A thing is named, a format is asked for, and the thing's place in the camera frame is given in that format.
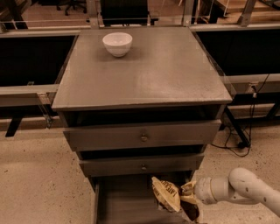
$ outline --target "power outlet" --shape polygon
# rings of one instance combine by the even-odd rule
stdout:
[[[256,91],[254,90],[253,87],[256,88],[258,85],[259,85],[259,82],[250,82],[250,83],[248,84],[248,87],[247,87],[247,89],[246,89],[245,94],[254,94]]]

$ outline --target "robotic hand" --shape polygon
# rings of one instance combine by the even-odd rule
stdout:
[[[262,203],[280,217],[280,192],[244,168],[233,169],[225,178],[201,178],[192,190],[197,199],[207,205],[218,201],[247,205]]]

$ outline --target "gray countertop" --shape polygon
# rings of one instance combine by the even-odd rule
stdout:
[[[103,46],[102,38],[111,32],[133,37],[122,58]],[[52,108],[128,109],[231,100],[188,28],[137,27],[81,31]]]

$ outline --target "concrete floor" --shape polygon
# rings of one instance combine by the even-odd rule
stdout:
[[[45,129],[43,119],[24,119],[16,135],[6,138],[8,124],[9,121],[0,122],[0,222],[92,223],[95,194],[62,134],[60,120],[55,119],[52,128]],[[253,128],[252,148],[246,157],[208,146],[193,180],[226,176],[231,169],[242,166],[280,191],[279,134],[280,126]],[[219,131],[214,143],[223,145],[227,137],[228,129]],[[238,136],[233,135],[228,145],[235,146],[238,141]],[[199,223],[280,223],[263,205],[219,202],[199,207]]]

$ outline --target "drawer front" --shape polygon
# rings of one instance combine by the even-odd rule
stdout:
[[[101,177],[125,174],[195,171],[204,155],[176,155],[162,157],[126,157],[80,161],[85,176]]]
[[[66,129],[64,134],[74,151],[209,144],[220,120],[90,126]]]

